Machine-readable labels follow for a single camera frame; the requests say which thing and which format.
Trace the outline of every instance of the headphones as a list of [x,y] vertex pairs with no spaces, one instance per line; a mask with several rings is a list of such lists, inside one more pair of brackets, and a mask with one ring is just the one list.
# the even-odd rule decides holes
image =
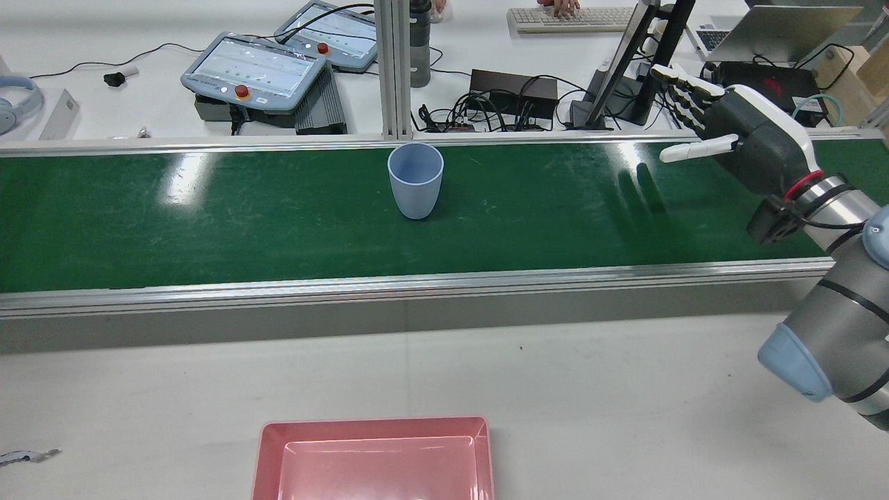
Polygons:
[[11,131],[22,117],[40,109],[44,103],[44,94],[34,80],[25,77],[0,77],[0,87],[22,87],[30,90],[28,97],[15,106],[0,98],[0,135],[3,135]]

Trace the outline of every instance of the water bottle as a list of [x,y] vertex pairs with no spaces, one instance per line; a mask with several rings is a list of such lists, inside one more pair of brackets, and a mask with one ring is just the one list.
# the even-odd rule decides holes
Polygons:
[[431,0],[411,0],[411,87],[429,83],[429,18]]

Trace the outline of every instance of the black band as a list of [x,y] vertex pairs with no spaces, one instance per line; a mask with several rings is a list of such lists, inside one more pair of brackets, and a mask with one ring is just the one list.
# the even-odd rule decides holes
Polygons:
[[842,399],[840,399],[840,401],[843,401],[844,403],[850,403],[850,404],[857,403],[863,399],[867,399],[867,398],[873,396],[874,394],[877,393],[877,391],[879,391],[880,389],[883,389],[883,387],[887,383],[889,383],[889,369],[886,369],[883,376],[878,378],[876,382],[872,383],[870,385],[870,387],[868,387],[864,391],[861,391],[858,394],[855,394],[854,396],[850,396],[848,398],[842,398]]
[[861,234],[862,230],[864,230],[864,226],[861,226],[860,228],[855,228],[853,230],[846,231],[845,233],[840,235],[839,238],[835,239],[834,242],[830,244],[830,246],[825,248],[824,251],[827,252],[828,255],[833,254],[834,250],[837,250],[846,241],[849,241],[849,238],[855,236],[856,234]]
[[834,186],[833,188],[830,188],[829,190],[824,191],[824,193],[821,196],[817,197],[816,199],[812,200],[809,203],[806,203],[804,206],[800,206],[799,211],[803,214],[803,217],[808,217],[809,215],[812,215],[812,212],[814,212],[818,208],[821,208],[822,205],[824,205],[827,201],[829,201],[836,195],[846,192],[846,191],[855,190],[855,187],[852,184],[850,184],[845,179],[845,176],[842,175],[841,173],[834,175],[834,177],[838,177],[839,180],[842,181],[843,183],[840,184],[839,186]]
[[865,420],[873,423],[880,431],[889,431],[889,410],[876,415],[862,415]]
[[850,301],[857,303],[864,309],[869,310],[870,312],[873,312],[874,314],[877,315],[878,318],[882,319],[886,324],[889,324],[889,312],[887,312],[885,309],[881,308],[880,306],[874,304],[873,302],[869,301],[867,298],[856,294],[855,292],[846,288],[845,286],[839,285],[838,283],[834,283],[833,281],[828,281],[826,279],[822,279],[821,281],[819,281],[818,285],[824,286],[825,288],[828,288],[830,290],[833,290],[834,292],[837,292],[838,294],[841,294],[842,296],[849,299]]

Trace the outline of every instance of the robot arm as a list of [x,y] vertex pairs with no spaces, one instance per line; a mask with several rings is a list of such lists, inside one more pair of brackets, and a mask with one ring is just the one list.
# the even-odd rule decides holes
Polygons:
[[760,362],[808,399],[835,395],[889,431],[889,206],[842,176],[825,178],[805,129],[756,91],[662,66],[653,74],[704,140],[666,148],[661,160],[713,156],[765,196],[748,226],[758,243],[803,229],[837,262],[777,326]]

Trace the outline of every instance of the keyboard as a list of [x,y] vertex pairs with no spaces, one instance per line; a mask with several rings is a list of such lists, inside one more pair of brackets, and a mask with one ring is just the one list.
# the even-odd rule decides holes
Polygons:
[[581,7],[572,14],[552,15],[552,7],[515,8],[507,12],[517,33],[623,31],[636,7]]
[[731,31],[715,31],[713,29],[708,29],[706,31],[698,31],[698,38],[704,43],[704,48],[708,51],[713,52],[714,49],[717,48],[717,45],[721,44],[725,37]]

